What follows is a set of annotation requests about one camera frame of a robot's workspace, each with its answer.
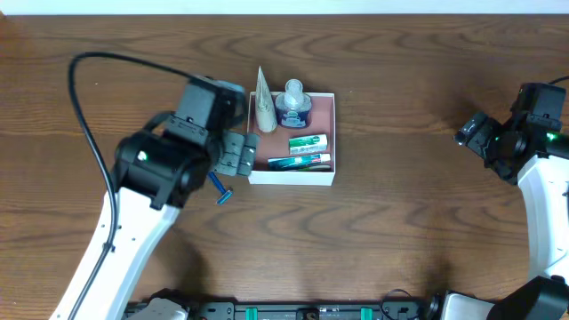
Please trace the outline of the white squeeze tube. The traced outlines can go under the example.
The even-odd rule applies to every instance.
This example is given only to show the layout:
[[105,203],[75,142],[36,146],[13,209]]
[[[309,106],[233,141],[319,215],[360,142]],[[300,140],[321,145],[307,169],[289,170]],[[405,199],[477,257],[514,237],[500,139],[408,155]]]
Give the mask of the white squeeze tube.
[[264,133],[273,132],[276,129],[276,110],[267,81],[262,72],[258,70],[255,91],[255,116],[259,130]]

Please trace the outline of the clear bottle blue label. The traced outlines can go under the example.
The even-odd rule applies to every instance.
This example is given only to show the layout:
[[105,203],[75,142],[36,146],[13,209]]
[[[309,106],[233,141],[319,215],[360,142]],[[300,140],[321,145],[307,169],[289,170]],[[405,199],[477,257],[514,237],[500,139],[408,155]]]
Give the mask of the clear bottle blue label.
[[298,79],[290,79],[285,84],[284,92],[276,96],[276,120],[286,128],[302,129],[310,125],[311,98],[303,91],[303,84]]

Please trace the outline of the small toothpaste tube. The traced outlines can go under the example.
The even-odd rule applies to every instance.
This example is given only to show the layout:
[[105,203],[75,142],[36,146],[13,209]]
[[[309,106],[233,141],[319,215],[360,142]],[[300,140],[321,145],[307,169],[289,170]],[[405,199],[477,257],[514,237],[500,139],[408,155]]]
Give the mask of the small toothpaste tube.
[[268,160],[268,168],[271,171],[277,171],[277,172],[299,170],[314,165],[327,164],[331,160],[332,156],[328,153],[270,158]]

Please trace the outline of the blue razor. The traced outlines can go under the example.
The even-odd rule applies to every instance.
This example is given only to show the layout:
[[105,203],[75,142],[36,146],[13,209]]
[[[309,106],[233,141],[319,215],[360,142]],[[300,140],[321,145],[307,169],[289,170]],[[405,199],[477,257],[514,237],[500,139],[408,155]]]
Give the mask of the blue razor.
[[216,201],[217,205],[224,205],[232,196],[233,190],[231,188],[225,188],[222,182],[219,180],[217,175],[214,172],[208,173],[208,178],[210,179],[211,183],[218,189],[220,192],[220,197]]

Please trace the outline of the white box pink inside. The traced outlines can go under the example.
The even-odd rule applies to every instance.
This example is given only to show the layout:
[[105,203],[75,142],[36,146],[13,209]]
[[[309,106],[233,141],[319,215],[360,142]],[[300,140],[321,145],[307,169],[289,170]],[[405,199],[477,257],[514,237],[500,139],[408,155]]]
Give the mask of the white box pink inside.
[[[255,164],[248,177],[253,185],[297,185],[297,186],[331,186],[336,173],[336,107],[333,93],[309,92],[312,101],[311,124],[304,129],[289,129],[278,126],[273,132],[264,133],[259,130],[255,117],[255,92],[249,95],[249,114],[247,131],[258,134],[260,142],[257,146]],[[268,168],[268,160],[273,157],[288,157],[289,139],[310,134],[325,134],[327,149],[331,160],[327,171],[287,171],[274,172]]]

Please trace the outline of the green white soap packet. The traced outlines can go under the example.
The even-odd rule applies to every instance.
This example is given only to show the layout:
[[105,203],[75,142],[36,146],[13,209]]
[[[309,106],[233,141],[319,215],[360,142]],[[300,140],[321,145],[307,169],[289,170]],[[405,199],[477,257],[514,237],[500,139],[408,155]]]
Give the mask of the green white soap packet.
[[300,136],[289,139],[291,156],[325,151],[328,146],[326,134]]

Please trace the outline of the green white toothbrush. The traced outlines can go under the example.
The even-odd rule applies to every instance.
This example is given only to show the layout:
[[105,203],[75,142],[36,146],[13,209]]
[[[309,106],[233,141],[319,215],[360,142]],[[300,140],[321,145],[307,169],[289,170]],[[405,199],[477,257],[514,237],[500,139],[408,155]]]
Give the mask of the green white toothbrush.
[[299,169],[293,169],[293,172],[329,172],[332,167],[329,164],[309,165]]

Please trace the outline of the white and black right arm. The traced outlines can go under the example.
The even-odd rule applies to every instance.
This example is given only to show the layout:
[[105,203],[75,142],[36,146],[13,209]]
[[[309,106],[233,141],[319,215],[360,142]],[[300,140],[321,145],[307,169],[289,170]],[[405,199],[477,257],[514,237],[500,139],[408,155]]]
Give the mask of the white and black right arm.
[[560,319],[568,312],[568,138],[561,132],[560,83],[522,84],[505,123],[478,112],[453,137],[521,190],[529,272],[526,284],[495,302],[447,294],[443,319]]

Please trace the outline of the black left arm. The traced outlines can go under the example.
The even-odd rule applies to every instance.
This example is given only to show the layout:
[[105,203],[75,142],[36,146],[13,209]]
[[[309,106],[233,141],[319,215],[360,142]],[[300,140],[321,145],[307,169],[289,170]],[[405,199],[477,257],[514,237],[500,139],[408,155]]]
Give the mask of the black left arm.
[[119,319],[148,258],[212,173],[248,176],[260,139],[235,132],[244,88],[194,79],[177,111],[120,141],[98,226],[54,319]]

